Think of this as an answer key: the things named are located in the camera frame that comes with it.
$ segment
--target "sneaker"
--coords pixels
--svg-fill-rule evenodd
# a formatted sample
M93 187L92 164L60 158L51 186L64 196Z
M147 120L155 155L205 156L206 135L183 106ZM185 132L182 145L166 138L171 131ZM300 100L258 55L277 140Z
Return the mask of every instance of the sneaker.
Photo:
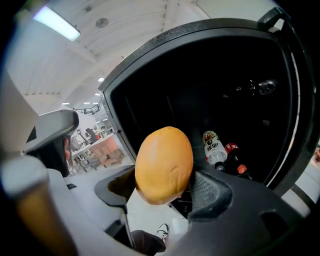
M170 226L166 223L163 223L159 228L158 231L156 232L156 236L158 238L161 238L164 243L166 243L166 240L168 239L170 232Z

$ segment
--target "red label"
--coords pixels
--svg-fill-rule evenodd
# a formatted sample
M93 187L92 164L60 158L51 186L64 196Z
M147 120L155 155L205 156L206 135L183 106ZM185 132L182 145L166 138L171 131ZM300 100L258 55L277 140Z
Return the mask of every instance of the red label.
M228 143L225 147L224 147L225 151L229 154L232 150L236 150L238 149L238 146L234 143Z

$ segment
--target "fluorescent light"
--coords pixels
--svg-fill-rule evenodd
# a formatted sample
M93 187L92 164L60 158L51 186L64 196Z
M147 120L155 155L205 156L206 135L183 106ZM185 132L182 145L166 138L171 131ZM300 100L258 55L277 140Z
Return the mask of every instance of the fluorescent light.
M68 38L70 41L76 40L80 36L80 32L75 29L66 20L60 17L53 10L44 6L34 17L35 21L38 21L49 28L57 31L59 34Z

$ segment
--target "soda bottle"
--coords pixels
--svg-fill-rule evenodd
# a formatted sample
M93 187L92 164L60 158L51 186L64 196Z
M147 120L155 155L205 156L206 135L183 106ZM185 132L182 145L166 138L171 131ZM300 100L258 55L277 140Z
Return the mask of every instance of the soda bottle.
M208 130L203 134L202 140L206 162L214 166L216 170L224 171L223 163L226 161L228 154L218 135L214 131Z
M228 143L225 147L225 151L227 152L227 164L230 166L231 169L236 170L236 173L231 170L231 173L233 174L248 174L247 167L244 163L244 157L242 155L241 150L239 150L239 147L235 143Z

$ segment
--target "trash bin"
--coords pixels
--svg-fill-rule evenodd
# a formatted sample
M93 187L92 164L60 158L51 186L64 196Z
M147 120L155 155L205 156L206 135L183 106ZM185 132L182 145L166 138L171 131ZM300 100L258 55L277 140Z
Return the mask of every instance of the trash bin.
M281 30L273 27L279 19ZM290 17L274 8L258 22L208 19L166 31L127 56L99 90L133 160L146 136L173 126L189 138L194 165L208 167L202 134L213 130L242 149L253 180L281 196L319 140L311 70ZM269 80L272 92L259 91Z

